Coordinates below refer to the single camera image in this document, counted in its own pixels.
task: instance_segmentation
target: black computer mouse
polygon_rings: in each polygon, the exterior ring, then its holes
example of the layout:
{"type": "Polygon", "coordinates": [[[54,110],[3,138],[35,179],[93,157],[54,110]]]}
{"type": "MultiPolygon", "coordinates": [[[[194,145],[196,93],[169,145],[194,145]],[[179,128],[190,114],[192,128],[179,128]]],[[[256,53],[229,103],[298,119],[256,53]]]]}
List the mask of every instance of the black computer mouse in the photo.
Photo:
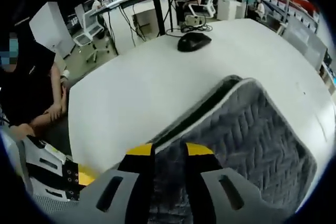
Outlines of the black computer mouse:
{"type": "Polygon", "coordinates": [[[199,50],[209,44],[211,39],[202,33],[187,33],[180,38],[177,49],[181,52],[192,52],[199,50]]]}

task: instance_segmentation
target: computer mouse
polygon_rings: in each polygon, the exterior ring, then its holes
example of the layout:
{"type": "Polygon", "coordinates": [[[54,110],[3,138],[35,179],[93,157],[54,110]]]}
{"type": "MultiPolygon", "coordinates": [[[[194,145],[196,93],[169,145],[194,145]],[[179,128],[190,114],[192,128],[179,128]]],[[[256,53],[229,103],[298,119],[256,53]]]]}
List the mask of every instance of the computer mouse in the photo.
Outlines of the computer mouse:
{"type": "Polygon", "coordinates": [[[177,44],[178,51],[193,52],[209,44],[211,39],[202,33],[187,33],[180,38],[177,44]]]}

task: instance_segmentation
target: gray textured fabric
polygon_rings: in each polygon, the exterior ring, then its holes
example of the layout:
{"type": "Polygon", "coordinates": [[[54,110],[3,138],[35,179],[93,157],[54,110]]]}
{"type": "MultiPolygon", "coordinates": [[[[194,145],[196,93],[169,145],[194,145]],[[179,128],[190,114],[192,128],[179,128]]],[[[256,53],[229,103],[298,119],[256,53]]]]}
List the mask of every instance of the gray textured fabric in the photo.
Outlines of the gray textured fabric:
{"type": "Polygon", "coordinates": [[[262,198],[294,213],[316,172],[316,162],[260,84],[243,80],[189,129],[156,154],[149,223],[192,223],[181,143],[210,148],[260,188],[262,198]]]}
{"type": "Polygon", "coordinates": [[[53,212],[64,211],[70,207],[78,205],[78,201],[59,201],[45,196],[33,195],[34,202],[43,210],[46,214],[52,214],[53,212]]]}

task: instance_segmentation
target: black desk leg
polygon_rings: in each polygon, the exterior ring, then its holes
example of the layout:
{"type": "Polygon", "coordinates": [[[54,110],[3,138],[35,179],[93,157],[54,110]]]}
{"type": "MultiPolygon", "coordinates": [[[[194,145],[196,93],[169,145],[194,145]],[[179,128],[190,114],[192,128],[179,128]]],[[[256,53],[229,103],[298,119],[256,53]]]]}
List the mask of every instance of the black desk leg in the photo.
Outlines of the black desk leg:
{"type": "Polygon", "coordinates": [[[154,7],[155,7],[156,18],[158,20],[157,24],[159,25],[159,33],[160,35],[165,35],[166,31],[164,29],[164,22],[163,22],[160,0],[153,0],[153,2],[154,2],[154,7]]]}
{"type": "Polygon", "coordinates": [[[173,0],[168,0],[168,12],[169,12],[170,31],[171,32],[173,32],[172,4],[173,4],[173,0]]]}

